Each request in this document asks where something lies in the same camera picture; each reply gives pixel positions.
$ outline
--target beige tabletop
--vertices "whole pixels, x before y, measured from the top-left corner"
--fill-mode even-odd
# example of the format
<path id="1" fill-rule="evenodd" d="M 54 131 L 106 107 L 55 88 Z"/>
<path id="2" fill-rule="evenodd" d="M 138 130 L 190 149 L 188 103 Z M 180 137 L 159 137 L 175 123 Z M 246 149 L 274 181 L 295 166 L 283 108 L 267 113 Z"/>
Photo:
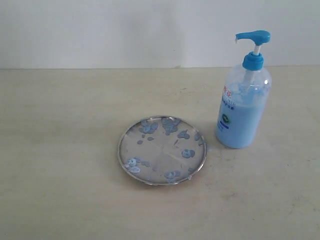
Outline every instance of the beige tabletop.
<path id="1" fill-rule="evenodd" d="M 0 70 L 0 239 L 319 240 L 319 67 L 268 69 L 244 149 L 214 135 L 227 68 Z M 149 186 L 120 167 L 120 136 L 154 115 L 204 133 L 192 180 Z"/>

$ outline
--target stainless steel plate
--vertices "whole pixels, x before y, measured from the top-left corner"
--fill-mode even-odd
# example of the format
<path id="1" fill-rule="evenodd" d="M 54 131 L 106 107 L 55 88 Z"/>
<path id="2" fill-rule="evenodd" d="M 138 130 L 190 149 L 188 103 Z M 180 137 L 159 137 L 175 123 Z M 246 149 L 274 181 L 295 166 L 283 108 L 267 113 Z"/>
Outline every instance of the stainless steel plate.
<path id="1" fill-rule="evenodd" d="M 204 165 L 207 144 L 190 124 L 172 116 L 144 118 L 118 144 L 118 159 L 133 178 L 149 185 L 191 179 Z"/>

